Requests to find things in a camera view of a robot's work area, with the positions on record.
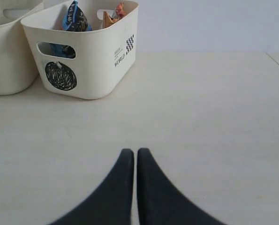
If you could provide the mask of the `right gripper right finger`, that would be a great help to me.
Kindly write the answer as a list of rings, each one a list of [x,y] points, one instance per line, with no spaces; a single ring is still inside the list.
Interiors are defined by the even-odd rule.
[[[137,152],[136,194],[141,225],[222,225],[166,177],[148,148]]]

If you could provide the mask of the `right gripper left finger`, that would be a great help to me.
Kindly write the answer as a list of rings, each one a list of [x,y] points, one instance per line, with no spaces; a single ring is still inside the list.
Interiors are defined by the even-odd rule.
[[[52,225],[130,225],[134,153],[122,149],[101,184],[79,205]]]

